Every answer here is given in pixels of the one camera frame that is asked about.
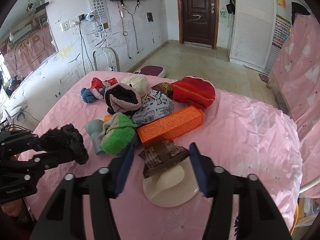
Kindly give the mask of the person's left hand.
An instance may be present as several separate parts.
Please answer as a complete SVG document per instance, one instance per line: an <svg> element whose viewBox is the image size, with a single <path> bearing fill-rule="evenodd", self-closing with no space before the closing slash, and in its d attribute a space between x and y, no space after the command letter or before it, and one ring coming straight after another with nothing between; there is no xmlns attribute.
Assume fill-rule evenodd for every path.
<svg viewBox="0 0 320 240"><path fill-rule="evenodd" d="M2 211L9 217L18 217L23 213L23 200L15 200L1 205Z"/></svg>

